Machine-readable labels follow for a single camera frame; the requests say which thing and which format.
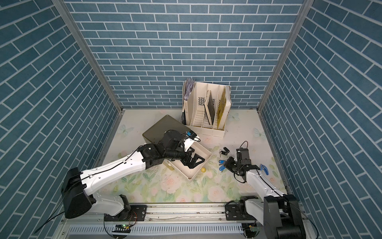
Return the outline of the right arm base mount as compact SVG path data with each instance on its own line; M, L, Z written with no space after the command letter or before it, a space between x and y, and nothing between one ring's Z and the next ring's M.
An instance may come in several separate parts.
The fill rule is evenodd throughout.
M242 196L238 202L229 201L225 204L225 217L227 221L255 221L245 208L245 202L249 199L258 199L256 196Z

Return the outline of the olive and cream drawer cabinet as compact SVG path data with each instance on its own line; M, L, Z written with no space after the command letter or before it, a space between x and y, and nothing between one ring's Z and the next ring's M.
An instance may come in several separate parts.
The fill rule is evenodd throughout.
M180 160L187 131L190 131L187 126L169 115L146 130L142 136L147 145L138 149L146 169L162 164L165 159Z

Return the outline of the cream drawer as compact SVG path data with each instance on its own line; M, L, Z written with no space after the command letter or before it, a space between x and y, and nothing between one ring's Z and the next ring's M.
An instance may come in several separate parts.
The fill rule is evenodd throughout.
M175 170L181 175L186 177L189 181L194 180L197 174L201 171L201 168L206 165L212 153L202 146L199 142L194 142L190 148L194 150L191 154L191 158L188 161L189 165L193 168L189 168L188 165L183 165L180 160L168 161Z

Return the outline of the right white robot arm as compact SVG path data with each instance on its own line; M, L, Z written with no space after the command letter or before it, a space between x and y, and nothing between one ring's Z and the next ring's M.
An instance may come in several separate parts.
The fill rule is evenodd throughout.
M260 167L252 164L247 148L236 150L236 159L229 157L223 166L240 176L258 196L243 196L238 202L225 204L228 221L253 221L243 226L244 236L254 238L254 227L261 225L268 239L305 239L306 232L297 198L276 189L263 176Z

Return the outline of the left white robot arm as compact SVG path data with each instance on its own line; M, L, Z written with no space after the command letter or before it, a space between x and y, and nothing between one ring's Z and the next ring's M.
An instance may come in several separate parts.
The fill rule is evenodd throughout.
M189 169L205 162L193 148L200 138L192 130L181 133L168 130L157 143L140 145L132 154L109 164L80 171L70 169L61 188L64 214L73 219L85 213L100 213L108 222L125 221L134 215L125 195L103 197L98 190L129 174L160 165L164 160L180 161Z

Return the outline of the blue tag key bunch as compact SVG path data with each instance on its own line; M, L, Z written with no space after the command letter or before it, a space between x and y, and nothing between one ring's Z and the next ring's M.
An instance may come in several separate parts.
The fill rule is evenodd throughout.
M219 160L219 171L223 171L226 167L225 167L225 160Z

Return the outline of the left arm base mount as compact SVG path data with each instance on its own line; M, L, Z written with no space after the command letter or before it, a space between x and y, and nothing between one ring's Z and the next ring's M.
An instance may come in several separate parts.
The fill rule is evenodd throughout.
M147 205L132 205L131 206L125 195L119 195L119 197L123 201L123 210L119 212L116 216L105 214L104 221L122 222L122 221L133 220L137 222L142 222L145 220Z

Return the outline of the black car key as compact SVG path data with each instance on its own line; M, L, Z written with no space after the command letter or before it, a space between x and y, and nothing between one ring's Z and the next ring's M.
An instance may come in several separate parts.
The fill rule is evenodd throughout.
M230 154L230 150L227 148L227 147L223 147L223 149L220 150L219 152L221 155L229 155Z

